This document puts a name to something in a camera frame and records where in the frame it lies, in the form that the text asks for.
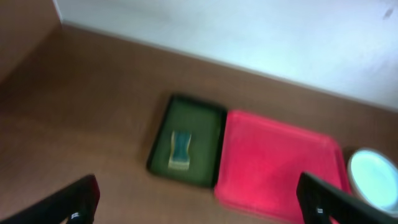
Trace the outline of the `light blue plate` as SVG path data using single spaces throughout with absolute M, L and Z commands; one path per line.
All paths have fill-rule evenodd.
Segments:
M 350 156 L 347 175 L 355 196 L 397 218 L 397 167 L 388 157 L 362 147 Z

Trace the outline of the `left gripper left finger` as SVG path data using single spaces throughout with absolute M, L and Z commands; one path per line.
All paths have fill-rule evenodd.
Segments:
M 32 206 L 1 220 L 1 224 L 92 224 L 100 200 L 95 175 L 86 175 Z

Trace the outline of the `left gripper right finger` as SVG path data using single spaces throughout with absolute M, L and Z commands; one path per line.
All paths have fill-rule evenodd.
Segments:
M 397 219 L 303 172 L 296 194 L 305 223 L 397 224 Z

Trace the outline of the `green yellow sponge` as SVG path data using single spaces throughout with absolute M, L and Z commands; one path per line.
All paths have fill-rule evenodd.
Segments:
M 173 131 L 170 140 L 170 156 L 168 168 L 174 170 L 189 170 L 189 147 L 192 135 L 189 132 Z

